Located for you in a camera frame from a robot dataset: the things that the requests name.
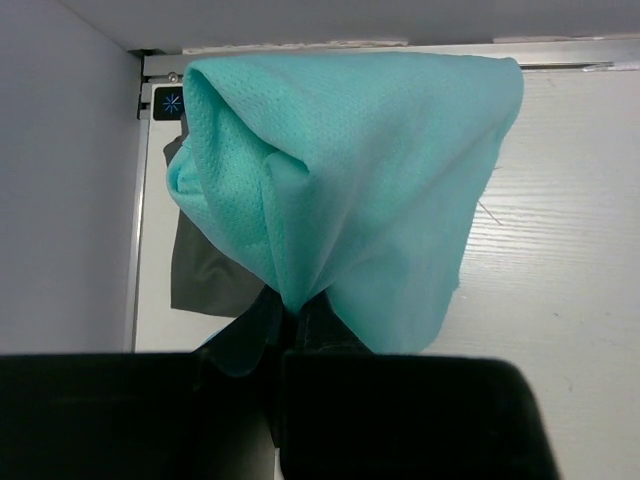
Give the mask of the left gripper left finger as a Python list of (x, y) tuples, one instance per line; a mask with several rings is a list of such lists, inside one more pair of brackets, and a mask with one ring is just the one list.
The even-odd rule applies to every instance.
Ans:
[(216, 407), (227, 412), (233, 397), (248, 397), (264, 415), (274, 446), (280, 447), (284, 353), (283, 301), (265, 287), (243, 314), (194, 351), (194, 417), (203, 419)]

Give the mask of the teal green t-shirt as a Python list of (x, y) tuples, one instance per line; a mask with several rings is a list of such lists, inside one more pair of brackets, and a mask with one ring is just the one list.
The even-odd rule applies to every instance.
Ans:
[(184, 72), (180, 210), (299, 312), (325, 294), (376, 353), (438, 335), (524, 94), (511, 58), (242, 55)]

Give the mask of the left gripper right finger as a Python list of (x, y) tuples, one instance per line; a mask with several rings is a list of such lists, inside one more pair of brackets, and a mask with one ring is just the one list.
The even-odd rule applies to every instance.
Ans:
[(368, 450), (378, 443), (379, 358), (321, 294), (297, 317), (282, 360), (282, 446), (287, 450)]

